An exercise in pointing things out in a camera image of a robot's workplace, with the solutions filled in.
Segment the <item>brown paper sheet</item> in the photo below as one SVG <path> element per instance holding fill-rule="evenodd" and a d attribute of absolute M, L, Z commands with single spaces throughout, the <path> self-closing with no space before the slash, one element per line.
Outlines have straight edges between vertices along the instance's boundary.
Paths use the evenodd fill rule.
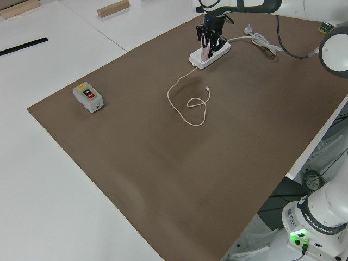
<path fill-rule="evenodd" d="M 233 14 L 224 35 L 248 24 L 278 44 L 276 18 Z M 166 99 L 192 70 L 195 27 L 183 24 L 28 108 L 68 155 L 166 260 L 218 261 L 348 93 L 318 57 L 296 60 L 249 42 L 176 87 L 174 104 L 191 122 L 204 108 L 191 97 L 212 92 L 207 121 L 188 126 Z M 319 23 L 281 17 L 288 50 L 319 45 Z M 89 113 L 72 93 L 82 82 L 105 107 Z"/>

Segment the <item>wooden block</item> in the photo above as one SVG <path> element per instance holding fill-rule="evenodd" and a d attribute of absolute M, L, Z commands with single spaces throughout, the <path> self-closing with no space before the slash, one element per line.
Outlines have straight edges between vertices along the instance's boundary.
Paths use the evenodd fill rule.
<path fill-rule="evenodd" d="M 108 5 L 107 7 L 103 7 L 98 9 L 98 16 L 100 18 L 111 15 L 115 12 L 121 11 L 129 7 L 129 0 L 121 0 L 117 3 Z"/>
<path fill-rule="evenodd" d="M 27 0 L 23 3 L 14 5 L 13 7 L 9 7 L 9 8 L 1 10 L 0 15 L 4 19 L 8 19 L 8 18 L 14 17 L 16 15 L 19 15 L 23 12 L 32 10 L 32 9 L 39 7 L 39 6 L 40 6 L 39 0 Z"/>

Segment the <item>white tabletop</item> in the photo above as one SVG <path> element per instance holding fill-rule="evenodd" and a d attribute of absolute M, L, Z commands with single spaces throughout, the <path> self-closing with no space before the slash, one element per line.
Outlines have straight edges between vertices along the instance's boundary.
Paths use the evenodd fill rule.
<path fill-rule="evenodd" d="M 117 0 L 60 1 L 126 51 L 199 15 L 191 0 L 130 0 L 129 8 L 104 18 L 98 17 L 97 10 Z M 173 44 L 183 40 L 173 39 Z"/>
<path fill-rule="evenodd" d="M 0 57 L 0 260 L 162 260 L 26 111 L 125 53 L 58 1 L 40 2 L 0 18 L 0 50 L 48 38 Z"/>

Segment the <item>white cable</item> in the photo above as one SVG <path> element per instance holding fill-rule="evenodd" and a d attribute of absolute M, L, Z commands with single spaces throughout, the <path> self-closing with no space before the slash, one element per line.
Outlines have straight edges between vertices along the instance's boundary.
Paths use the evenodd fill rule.
<path fill-rule="evenodd" d="M 268 50 L 270 50 L 270 52 L 273 55 L 277 55 L 277 51 L 279 52 L 283 51 L 283 49 L 281 49 L 279 46 L 271 45 L 263 35 L 259 33 L 253 34 L 252 27 L 250 26 L 250 24 L 248 25 L 248 27 L 244 29 L 244 33 L 249 36 L 241 36 L 241 37 L 232 38 L 232 39 L 229 39 L 228 42 L 232 42 L 239 39 L 251 39 L 253 44 L 267 48 Z"/>
<path fill-rule="evenodd" d="M 184 75 L 184 76 L 181 76 L 181 77 L 178 79 L 178 81 L 176 81 L 176 83 L 174 83 L 173 86 L 169 88 L 169 90 L 168 90 L 168 92 L 167 92 L 167 98 L 168 98 L 168 101 L 169 101 L 170 105 L 172 105 L 172 107 L 180 114 L 181 118 L 182 118 L 187 124 L 189 124 L 189 125 L 191 125 L 191 126 L 200 126 L 200 125 L 202 125 L 202 124 L 206 121 L 206 113 L 207 113 L 207 105 L 206 105 L 206 103 L 207 103 L 207 102 L 209 101 L 209 99 L 210 99 L 210 88 L 209 88 L 209 87 L 206 87 L 206 90 L 207 90 L 207 92 L 208 92 L 208 94 L 209 94 L 208 99 L 207 99 L 206 101 L 204 101 L 204 100 L 202 100 L 202 99 L 200 99 L 200 98 L 196 98 L 196 97 L 195 97 L 195 98 L 191 98 L 191 99 L 187 102 L 187 107 L 189 107 L 189 108 L 196 107 L 196 106 L 200 106 L 200 105 L 204 105 L 203 121 L 202 121 L 201 123 L 199 123 L 199 124 L 193 124 L 193 123 L 191 123 L 191 122 L 188 122 L 188 121 L 184 118 L 184 116 L 181 114 L 181 112 L 180 112 L 180 111 L 174 106 L 174 104 L 171 102 L 171 100 L 170 100 L 170 98 L 169 98 L 169 92 L 171 91 L 171 89 L 174 88 L 175 85 L 178 84 L 178 82 L 179 82 L 181 79 L 185 78 L 186 76 L 188 76 L 188 75 L 192 74 L 194 71 L 196 71 L 196 70 L 198 69 L 198 67 L 201 65 L 201 63 L 202 63 L 202 61 L 201 61 L 200 64 L 199 64 L 196 68 L 194 68 L 191 72 L 189 72 L 188 74 L 186 74 L 186 75 Z M 193 100 L 199 100 L 201 103 L 194 104 L 194 105 L 189 105 L 189 103 L 190 103 L 191 101 L 193 101 Z"/>

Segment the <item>white circular joint cap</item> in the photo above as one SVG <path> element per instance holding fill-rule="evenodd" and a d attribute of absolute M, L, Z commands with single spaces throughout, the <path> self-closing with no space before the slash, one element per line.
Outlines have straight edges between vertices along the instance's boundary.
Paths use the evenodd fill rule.
<path fill-rule="evenodd" d="M 335 34 L 322 47 L 322 60 L 333 71 L 348 70 L 348 35 Z"/>

